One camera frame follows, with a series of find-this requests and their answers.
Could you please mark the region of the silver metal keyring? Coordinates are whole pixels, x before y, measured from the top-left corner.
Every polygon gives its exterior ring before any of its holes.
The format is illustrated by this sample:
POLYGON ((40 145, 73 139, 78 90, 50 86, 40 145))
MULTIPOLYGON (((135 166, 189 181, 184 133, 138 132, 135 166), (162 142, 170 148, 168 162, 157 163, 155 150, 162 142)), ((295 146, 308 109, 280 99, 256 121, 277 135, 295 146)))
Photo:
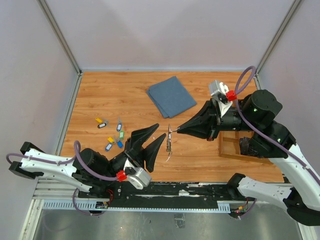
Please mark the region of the silver metal keyring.
POLYGON ((168 131, 167 131, 167 139, 166 139, 166 152, 170 157, 172 155, 172 133, 177 132, 179 128, 172 129, 171 125, 168 124, 168 131))

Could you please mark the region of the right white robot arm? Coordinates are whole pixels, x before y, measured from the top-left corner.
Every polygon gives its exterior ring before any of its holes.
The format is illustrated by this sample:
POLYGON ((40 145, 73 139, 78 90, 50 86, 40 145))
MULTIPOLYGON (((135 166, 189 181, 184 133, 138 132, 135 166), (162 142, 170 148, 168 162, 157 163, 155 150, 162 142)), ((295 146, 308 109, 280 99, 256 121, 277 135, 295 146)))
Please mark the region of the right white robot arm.
POLYGON ((244 155, 268 159, 291 183, 276 186, 235 173, 227 183, 226 193, 232 200, 241 197, 273 204, 300 224, 320 224, 320 177, 314 172, 291 132, 275 117, 282 104, 267 90, 256 90, 244 99, 237 92, 214 93, 202 109, 180 125, 179 134, 213 141, 220 132, 253 131, 252 137, 239 140, 244 155))

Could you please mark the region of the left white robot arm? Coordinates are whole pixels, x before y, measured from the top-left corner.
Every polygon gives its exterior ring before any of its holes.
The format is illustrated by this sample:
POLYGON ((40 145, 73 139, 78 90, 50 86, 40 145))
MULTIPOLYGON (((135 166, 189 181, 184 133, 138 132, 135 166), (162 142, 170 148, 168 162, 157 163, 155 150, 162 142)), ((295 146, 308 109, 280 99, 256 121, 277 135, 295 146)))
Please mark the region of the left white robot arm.
POLYGON ((101 198, 109 184, 128 181, 142 190, 152 180, 155 161, 166 134, 160 135, 148 146, 143 144, 158 129, 159 124, 135 130, 126 140, 123 151, 112 159, 91 148, 81 148, 75 141, 74 156, 62 157, 43 152, 30 142, 25 142, 19 154, 6 156, 9 171, 16 176, 34 180, 50 179, 76 187, 84 193, 101 198))

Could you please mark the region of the dark blue key tag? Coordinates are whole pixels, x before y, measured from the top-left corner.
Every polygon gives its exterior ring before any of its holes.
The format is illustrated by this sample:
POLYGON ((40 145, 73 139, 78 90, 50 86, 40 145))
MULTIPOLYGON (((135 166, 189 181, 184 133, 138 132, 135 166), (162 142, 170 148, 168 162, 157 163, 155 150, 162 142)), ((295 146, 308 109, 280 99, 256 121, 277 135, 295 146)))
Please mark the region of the dark blue key tag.
POLYGON ((118 141, 117 145, 118 145, 119 148, 123 148, 124 147, 124 145, 123 145, 123 143, 121 141, 118 141))

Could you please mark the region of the green key tag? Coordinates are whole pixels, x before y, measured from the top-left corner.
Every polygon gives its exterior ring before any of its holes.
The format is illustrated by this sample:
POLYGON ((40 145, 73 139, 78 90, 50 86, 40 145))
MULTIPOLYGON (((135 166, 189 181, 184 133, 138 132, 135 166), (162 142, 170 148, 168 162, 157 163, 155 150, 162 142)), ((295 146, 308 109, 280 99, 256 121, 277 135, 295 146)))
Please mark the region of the green key tag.
POLYGON ((119 138, 120 139, 124 139, 124 136, 125 136, 125 132, 124 131, 120 131, 119 132, 119 138))

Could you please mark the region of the light blue key tag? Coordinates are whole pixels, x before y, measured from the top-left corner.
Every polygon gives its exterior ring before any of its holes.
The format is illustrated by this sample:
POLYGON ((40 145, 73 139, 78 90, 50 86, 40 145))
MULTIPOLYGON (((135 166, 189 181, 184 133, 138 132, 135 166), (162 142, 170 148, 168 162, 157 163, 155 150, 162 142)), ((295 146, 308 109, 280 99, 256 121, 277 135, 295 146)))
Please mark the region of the light blue key tag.
POLYGON ((118 123, 116 127, 116 131, 120 132, 122 130, 122 123, 118 123))

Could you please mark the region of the wooden compartment tray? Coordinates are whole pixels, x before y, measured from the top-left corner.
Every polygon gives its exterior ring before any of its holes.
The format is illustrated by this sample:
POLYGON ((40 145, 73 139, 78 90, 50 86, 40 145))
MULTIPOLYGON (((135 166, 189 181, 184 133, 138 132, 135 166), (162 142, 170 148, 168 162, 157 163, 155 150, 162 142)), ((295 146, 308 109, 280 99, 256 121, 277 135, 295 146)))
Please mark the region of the wooden compartment tray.
POLYGON ((221 131, 218 135, 218 154, 222 158, 273 165, 267 158, 257 158, 241 154, 240 138, 252 137, 252 131, 221 131))

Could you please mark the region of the folded blue cloth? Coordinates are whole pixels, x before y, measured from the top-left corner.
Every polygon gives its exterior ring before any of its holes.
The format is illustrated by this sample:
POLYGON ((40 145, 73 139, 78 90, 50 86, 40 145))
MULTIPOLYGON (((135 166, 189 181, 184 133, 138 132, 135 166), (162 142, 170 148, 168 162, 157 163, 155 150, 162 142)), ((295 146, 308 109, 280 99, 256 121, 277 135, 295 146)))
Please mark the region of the folded blue cloth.
POLYGON ((146 94, 165 119, 173 118, 197 104, 176 76, 150 86, 146 94))

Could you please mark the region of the dark rolled tie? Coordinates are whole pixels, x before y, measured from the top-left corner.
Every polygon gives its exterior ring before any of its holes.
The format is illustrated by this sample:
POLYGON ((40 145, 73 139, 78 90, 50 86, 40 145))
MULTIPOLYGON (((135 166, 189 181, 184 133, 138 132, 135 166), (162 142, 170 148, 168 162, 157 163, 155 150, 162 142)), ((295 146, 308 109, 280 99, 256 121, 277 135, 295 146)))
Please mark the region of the dark rolled tie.
POLYGON ((239 139, 240 154, 244 156, 257 157, 258 152, 251 146, 249 137, 239 139))

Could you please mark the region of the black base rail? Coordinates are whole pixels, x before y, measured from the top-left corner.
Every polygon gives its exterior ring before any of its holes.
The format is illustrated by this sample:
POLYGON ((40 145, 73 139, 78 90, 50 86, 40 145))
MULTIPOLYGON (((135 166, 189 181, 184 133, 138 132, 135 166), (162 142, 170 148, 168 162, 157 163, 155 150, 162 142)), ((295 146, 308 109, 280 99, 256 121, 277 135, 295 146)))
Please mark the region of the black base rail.
POLYGON ((231 213, 240 205, 244 210, 254 199, 243 197, 226 184, 199 182, 152 182, 139 190, 128 182, 106 186, 100 193, 77 191, 81 200, 93 200, 94 212, 102 210, 147 212, 222 212, 231 213))

